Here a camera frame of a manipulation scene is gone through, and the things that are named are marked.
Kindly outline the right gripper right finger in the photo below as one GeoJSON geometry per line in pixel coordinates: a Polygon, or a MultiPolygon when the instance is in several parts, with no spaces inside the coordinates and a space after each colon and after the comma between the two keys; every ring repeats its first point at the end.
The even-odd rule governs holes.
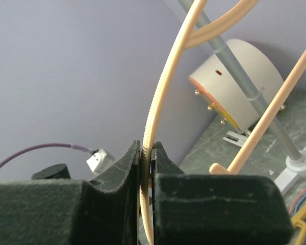
{"type": "Polygon", "coordinates": [[[155,244],[288,244],[283,197],[263,176],[186,174],[157,142],[152,150],[155,244]]]}

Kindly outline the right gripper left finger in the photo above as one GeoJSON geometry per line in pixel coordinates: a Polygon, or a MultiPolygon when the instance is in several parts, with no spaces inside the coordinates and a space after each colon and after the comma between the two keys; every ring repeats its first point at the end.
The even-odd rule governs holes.
{"type": "Polygon", "coordinates": [[[0,181],[0,244],[137,244],[140,142],[89,181],[0,181]]]}

